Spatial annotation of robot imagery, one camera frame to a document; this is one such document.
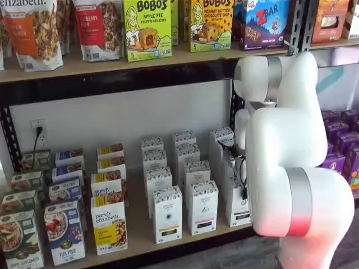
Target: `snack bag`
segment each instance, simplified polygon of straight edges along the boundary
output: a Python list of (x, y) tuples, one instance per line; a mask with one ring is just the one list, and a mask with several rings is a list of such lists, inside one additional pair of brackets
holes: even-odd
[(119, 59), (122, 48), (122, 0), (76, 0), (76, 22), (82, 59)]

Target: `white wall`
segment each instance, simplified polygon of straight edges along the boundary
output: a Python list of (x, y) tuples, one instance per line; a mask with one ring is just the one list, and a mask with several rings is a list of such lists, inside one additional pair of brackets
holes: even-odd
[[(164, 136), (166, 146), (172, 133), (192, 129), (207, 154), (209, 131), (229, 122), (230, 86), (230, 81), (216, 81), (122, 92), (13, 106), (11, 113), (22, 152), (33, 148), (30, 121), (44, 118), (53, 152), (84, 147), (91, 165), (86, 169), (94, 171), (96, 148), (122, 142), (131, 169), (141, 166), (140, 138), (151, 135)], [(9, 180), (13, 169), (0, 136), (0, 160)]]

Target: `granola bag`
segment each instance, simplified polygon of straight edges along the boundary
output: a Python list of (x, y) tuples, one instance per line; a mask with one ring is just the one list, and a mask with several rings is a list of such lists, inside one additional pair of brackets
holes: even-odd
[(25, 71), (49, 71), (63, 65), (56, 28), (56, 0), (5, 0), (6, 29)]
[(76, 0), (76, 20), (84, 61), (119, 59), (122, 51), (122, 0)]

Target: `bobo's box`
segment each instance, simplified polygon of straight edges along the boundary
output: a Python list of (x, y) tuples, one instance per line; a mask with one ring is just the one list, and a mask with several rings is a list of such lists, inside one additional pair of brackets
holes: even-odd
[(129, 62), (172, 56), (171, 1), (124, 0)]
[(190, 52), (231, 48), (234, 0), (190, 0)]
[(47, 206), (44, 219), (55, 266), (85, 258), (78, 200)]
[(178, 186), (153, 193), (156, 244), (182, 238), (182, 193)]
[(234, 5), (233, 32), (242, 50), (282, 47), (289, 0), (238, 1)]

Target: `bobo's peanut butter chocolate chip box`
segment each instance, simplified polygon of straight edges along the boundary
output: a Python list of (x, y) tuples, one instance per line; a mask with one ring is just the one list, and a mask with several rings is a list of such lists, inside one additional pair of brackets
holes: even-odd
[(190, 52), (231, 48), (233, 0), (191, 0)]
[(124, 0), (129, 62), (172, 56), (171, 1)]

